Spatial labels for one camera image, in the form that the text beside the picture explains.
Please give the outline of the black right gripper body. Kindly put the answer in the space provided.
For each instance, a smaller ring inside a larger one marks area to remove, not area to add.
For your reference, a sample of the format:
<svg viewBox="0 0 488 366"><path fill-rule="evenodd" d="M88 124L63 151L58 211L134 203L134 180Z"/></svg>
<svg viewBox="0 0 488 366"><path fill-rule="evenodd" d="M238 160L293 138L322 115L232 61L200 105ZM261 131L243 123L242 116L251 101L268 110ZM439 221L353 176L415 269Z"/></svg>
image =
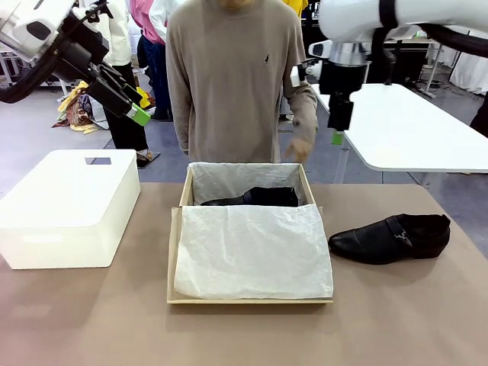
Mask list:
<svg viewBox="0 0 488 366"><path fill-rule="evenodd" d="M367 71L367 65L341 66L335 63L323 63L319 77L321 95L345 95L361 89Z"/></svg>

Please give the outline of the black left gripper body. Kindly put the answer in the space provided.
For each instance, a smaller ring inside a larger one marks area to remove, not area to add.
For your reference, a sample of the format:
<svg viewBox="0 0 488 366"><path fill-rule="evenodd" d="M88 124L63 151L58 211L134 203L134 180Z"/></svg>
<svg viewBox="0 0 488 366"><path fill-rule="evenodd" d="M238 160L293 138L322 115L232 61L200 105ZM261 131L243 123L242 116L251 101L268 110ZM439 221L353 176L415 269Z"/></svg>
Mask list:
<svg viewBox="0 0 488 366"><path fill-rule="evenodd" d="M83 80L105 82L100 68L110 50L109 42L100 31L79 23L77 17L67 17L60 27L56 48L57 61L52 74L64 82Z"/></svg>

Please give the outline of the person's left hand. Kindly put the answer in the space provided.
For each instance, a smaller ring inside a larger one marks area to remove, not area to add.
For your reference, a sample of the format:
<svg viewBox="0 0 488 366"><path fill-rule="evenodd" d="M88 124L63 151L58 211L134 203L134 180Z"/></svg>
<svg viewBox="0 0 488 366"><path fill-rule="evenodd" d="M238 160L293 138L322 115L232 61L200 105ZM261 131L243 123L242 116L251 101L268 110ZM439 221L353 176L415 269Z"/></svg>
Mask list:
<svg viewBox="0 0 488 366"><path fill-rule="evenodd" d="M295 163L304 164L313 151L314 145L314 139L305 140L302 137L294 136L291 138L284 156L286 159L293 159Z"/></svg>

